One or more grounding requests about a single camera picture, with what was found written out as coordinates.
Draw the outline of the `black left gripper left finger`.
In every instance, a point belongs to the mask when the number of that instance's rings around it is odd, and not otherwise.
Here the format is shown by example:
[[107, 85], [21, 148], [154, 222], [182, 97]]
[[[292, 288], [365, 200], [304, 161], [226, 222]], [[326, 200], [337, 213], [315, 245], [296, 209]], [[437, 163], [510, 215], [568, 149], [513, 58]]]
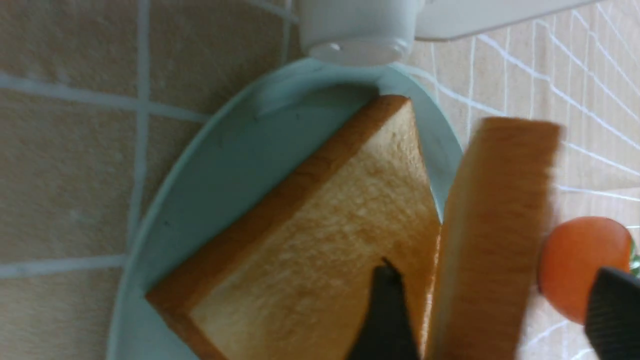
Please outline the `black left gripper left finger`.
[[368, 308], [349, 360], [418, 360], [403, 276], [386, 257], [372, 272]]

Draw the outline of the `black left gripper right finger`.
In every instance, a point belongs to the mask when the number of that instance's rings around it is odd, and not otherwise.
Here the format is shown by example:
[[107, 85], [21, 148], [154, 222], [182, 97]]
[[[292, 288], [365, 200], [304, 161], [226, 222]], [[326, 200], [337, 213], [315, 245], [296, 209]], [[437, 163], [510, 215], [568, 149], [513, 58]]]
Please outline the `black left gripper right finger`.
[[640, 281], [603, 267], [590, 290], [584, 332], [600, 360], [640, 358]]

